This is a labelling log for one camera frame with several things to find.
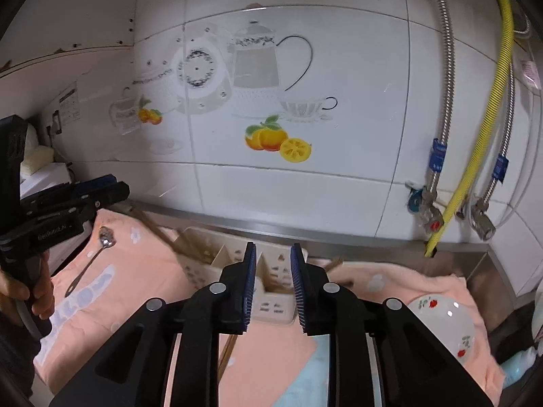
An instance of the orange fruit illustration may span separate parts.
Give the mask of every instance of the orange fruit illustration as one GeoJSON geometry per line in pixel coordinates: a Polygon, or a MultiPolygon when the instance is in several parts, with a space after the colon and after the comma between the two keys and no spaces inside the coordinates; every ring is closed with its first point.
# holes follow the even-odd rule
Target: orange fruit illustration
{"type": "Polygon", "coordinates": [[[262,145],[260,144],[260,135],[263,132],[264,129],[259,129],[255,131],[251,137],[248,137],[245,135],[245,143],[249,146],[249,148],[252,148],[253,150],[264,150],[262,145]]]}
{"type": "Polygon", "coordinates": [[[284,160],[296,164],[309,158],[311,145],[302,139],[290,138],[281,144],[279,154],[284,160]]]}
{"type": "Polygon", "coordinates": [[[162,114],[160,111],[152,109],[149,111],[149,122],[153,125],[158,125],[162,122],[162,114]]]}
{"type": "Polygon", "coordinates": [[[285,130],[260,130],[260,145],[266,151],[279,151],[281,144],[288,139],[288,134],[285,130]]]}
{"type": "Polygon", "coordinates": [[[142,122],[147,122],[150,119],[151,111],[147,110],[147,108],[140,108],[139,112],[137,113],[137,117],[142,122]]]}

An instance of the white bowl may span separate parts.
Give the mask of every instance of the white bowl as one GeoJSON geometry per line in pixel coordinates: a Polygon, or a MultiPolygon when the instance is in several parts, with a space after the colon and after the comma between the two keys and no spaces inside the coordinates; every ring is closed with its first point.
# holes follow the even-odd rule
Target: white bowl
{"type": "Polygon", "coordinates": [[[433,293],[415,299],[407,307],[461,364],[468,361],[475,341],[475,326],[464,306],[433,293]]]}

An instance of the wall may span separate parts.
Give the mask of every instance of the wall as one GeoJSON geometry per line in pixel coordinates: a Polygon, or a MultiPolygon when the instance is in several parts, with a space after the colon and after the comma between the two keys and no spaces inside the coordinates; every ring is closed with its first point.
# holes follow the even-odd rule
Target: wall
{"type": "MultiPolygon", "coordinates": [[[[439,184],[444,202],[471,153],[500,39],[495,0],[449,3],[456,87],[439,184]]],[[[56,138],[83,177],[113,172],[135,198],[210,215],[424,238],[406,210],[404,183],[424,183],[440,111],[434,0],[137,0],[135,20],[134,55],[102,61],[77,80],[80,119],[56,138]],[[273,43],[247,53],[249,37],[273,43]],[[327,97],[337,107],[322,110],[335,104],[327,97]],[[126,116],[130,111],[141,111],[145,122],[126,116]],[[302,146],[296,163],[286,149],[272,151],[281,130],[300,139],[292,141],[302,146]]],[[[519,45],[514,52],[520,68],[528,54],[519,45]]],[[[516,75],[510,168],[489,210],[495,222],[518,201],[534,152],[527,143],[540,97],[516,75]]],[[[527,193],[522,203],[529,199],[527,193]]],[[[523,214],[519,206],[492,241],[519,293],[535,282],[543,259],[543,237],[532,233],[539,220],[523,214]]],[[[478,241],[457,220],[443,240],[478,241]]]]}
{"type": "Polygon", "coordinates": [[[0,39],[0,118],[36,114],[134,44],[136,0],[26,0],[0,39]]]}

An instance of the blue hose label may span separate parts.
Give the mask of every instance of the blue hose label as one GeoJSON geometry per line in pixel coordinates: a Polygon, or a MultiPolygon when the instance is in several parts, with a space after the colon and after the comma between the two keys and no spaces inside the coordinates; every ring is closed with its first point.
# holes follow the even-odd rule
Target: blue hose label
{"type": "Polygon", "coordinates": [[[509,166],[509,159],[505,156],[499,155],[496,159],[496,165],[494,165],[494,171],[492,177],[503,183],[503,179],[506,176],[507,167],[509,166]]]}
{"type": "Polygon", "coordinates": [[[443,169],[443,163],[445,161],[445,153],[447,151],[447,146],[440,144],[437,139],[434,139],[432,144],[432,154],[430,155],[430,163],[428,167],[434,173],[441,173],[443,169]]]}

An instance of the utensil holder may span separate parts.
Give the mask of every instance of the utensil holder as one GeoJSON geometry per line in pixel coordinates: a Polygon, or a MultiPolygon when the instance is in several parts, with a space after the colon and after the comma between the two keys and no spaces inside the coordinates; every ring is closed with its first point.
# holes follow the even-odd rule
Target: utensil holder
{"type": "MultiPolygon", "coordinates": [[[[222,269],[242,261],[247,242],[256,245],[257,265],[251,317],[254,320],[288,325],[296,315],[296,300],[291,274],[291,247],[189,227],[183,235],[190,241],[202,260],[177,254],[177,261],[188,280],[201,289],[217,282],[222,269]]],[[[307,251],[302,250],[307,261],[307,251]]]]}

